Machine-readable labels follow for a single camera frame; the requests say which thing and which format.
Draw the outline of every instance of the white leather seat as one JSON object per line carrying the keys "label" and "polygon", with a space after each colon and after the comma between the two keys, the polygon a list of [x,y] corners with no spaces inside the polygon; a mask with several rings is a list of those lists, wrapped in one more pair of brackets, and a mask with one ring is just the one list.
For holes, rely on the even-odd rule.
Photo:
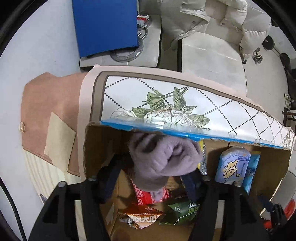
{"label": "white leather seat", "polygon": [[196,32],[182,39],[181,71],[213,80],[247,95],[239,46]]}
{"label": "white leather seat", "polygon": [[[151,14],[151,25],[148,27],[148,35],[143,39],[144,49],[142,53],[130,62],[117,62],[110,56],[110,52],[98,53],[92,57],[80,58],[80,67],[99,65],[130,65],[130,66],[143,66],[143,67],[157,67],[160,52],[160,34],[161,34],[161,17],[157,14]],[[114,37],[116,36],[116,28],[114,28]]]}

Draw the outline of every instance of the blue package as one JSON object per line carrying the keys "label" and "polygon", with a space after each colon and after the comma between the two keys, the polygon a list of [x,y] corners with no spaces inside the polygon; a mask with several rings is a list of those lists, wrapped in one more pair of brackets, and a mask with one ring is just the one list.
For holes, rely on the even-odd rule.
{"label": "blue package", "polygon": [[250,156],[250,152],[240,146],[233,146],[222,152],[215,181],[226,184],[234,181],[242,183]]}
{"label": "blue package", "polygon": [[242,186],[244,187],[244,189],[246,190],[246,192],[249,194],[250,193],[250,189],[251,189],[251,184],[252,184],[252,180],[260,159],[260,151],[253,151],[251,152],[251,157],[249,160],[249,164],[247,167],[247,171],[246,174],[244,176],[244,181],[242,183]]}

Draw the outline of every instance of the black cable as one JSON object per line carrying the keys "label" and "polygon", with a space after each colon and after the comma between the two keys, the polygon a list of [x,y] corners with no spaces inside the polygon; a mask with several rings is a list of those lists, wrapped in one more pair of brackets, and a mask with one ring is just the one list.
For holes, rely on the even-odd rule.
{"label": "black cable", "polygon": [[13,199],[12,199],[9,191],[7,190],[4,182],[2,181],[1,177],[0,177],[0,186],[3,189],[3,191],[4,191],[4,193],[5,193],[8,201],[9,201],[11,207],[12,207],[12,210],[13,210],[13,212],[15,214],[15,219],[17,220],[17,225],[19,227],[19,230],[20,230],[20,234],[22,236],[22,239],[24,241],[27,241],[27,238],[26,238],[26,235],[25,235],[25,231],[24,231],[24,228],[22,227],[22,222],[20,220],[20,216],[19,216],[18,211],[17,211],[17,207],[15,206],[15,203],[14,203],[14,201],[13,201]]}

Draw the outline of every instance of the cardboard box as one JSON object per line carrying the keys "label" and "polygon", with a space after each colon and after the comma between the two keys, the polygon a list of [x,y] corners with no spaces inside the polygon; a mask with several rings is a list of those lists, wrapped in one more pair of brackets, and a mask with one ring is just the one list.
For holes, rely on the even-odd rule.
{"label": "cardboard box", "polygon": [[[142,94],[142,90],[140,87],[137,88],[134,85],[135,83],[140,83],[147,88],[146,102],[144,101],[146,95]],[[207,123],[203,126],[196,126],[198,124],[197,121],[194,123],[195,125],[185,126],[170,123],[164,118],[149,119],[146,114],[141,118],[141,113],[137,109],[143,108],[143,106],[138,108],[127,107],[126,109],[121,106],[124,105],[124,101],[125,103],[137,102],[137,100],[131,100],[131,97],[140,100],[142,98],[141,101],[147,103],[150,96],[149,92],[152,89],[149,86],[152,84],[154,85],[153,89],[157,89],[159,92],[164,92],[160,90],[161,88],[165,89],[168,87],[168,90],[173,95],[176,90],[174,88],[172,89],[171,86],[177,86],[180,91],[193,89],[196,96],[183,95],[184,100],[190,102],[188,104],[191,107],[195,106],[195,110],[198,109],[199,113],[194,114],[195,116],[208,116],[207,119],[199,117],[199,121],[206,120],[203,124]],[[121,87],[114,92],[109,91],[114,85],[121,85]],[[161,94],[160,97],[166,97],[172,94]],[[212,108],[212,112],[217,113],[217,119],[213,115],[211,117],[211,111],[204,112],[204,107],[197,107],[202,103],[201,97],[203,95],[207,97],[208,106],[206,108],[209,110]],[[235,105],[230,108],[231,113],[227,113],[226,108],[223,109],[224,104],[221,104],[222,102],[227,103],[225,105],[235,102]],[[149,106],[153,108],[153,103],[144,106],[145,108],[149,108]],[[190,121],[188,120],[192,117],[188,114],[190,111],[187,114],[185,113],[185,109],[178,111],[182,118]],[[162,110],[150,109],[148,112],[157,114],[162,112]],[[240,122],[242,124],[237,126],[231,124]],[[254,133],[247,126],[249,123],[255,126]],[[277,126],[280,130],[278,134],[276,134],[277,130],[275,129]],[[294,133],[272,118],[268,113],[264,112],[260,106],[217,83],[165,70],[139,67],[95,66],[85,77],[80,95],[78,160],[81,179],[84,180],[86,177],[95,175],[102,165],[106,165],[110,161],[115,153],[127,153],[127,142],[131,132],[135,130],[187,137],[196,141],[203,139],[206,144],[207,172],[212,178],[215,177],[221,153],[230,146],[240,145],[249,151],[260,151],[261,157],[250,191],[250,197],[253,198],[259,194],[266,195],[269,198],[273,196],[288,170],[291,151],[295,142]],[[129,205],[132,196],[133,188],[130,185],[128,177],[122,171],[111,200],[101,206],[103,219],[111,237],[115,238],[119,235],[121,238],[126,238],[127,240],[188,239],[191,232],[189,226],[160,226],[156,222],[143,230],[136,230],[130,228],[125,223],[121,223],[117,218],[118,211],[125,209]],[[263,207],[257,202],[256,209],[260,213]]]}

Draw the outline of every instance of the lavender towel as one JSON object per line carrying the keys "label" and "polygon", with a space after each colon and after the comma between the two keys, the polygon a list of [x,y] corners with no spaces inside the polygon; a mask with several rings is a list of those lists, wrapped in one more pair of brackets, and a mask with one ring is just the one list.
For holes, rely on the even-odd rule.
{"label": "lavender towel", "polygon": [[134,162],[134,184],[156,201],[162,198],[169,176],[193,172],[202,161],[199,144],[186,138],[135,132],[128,147]]}

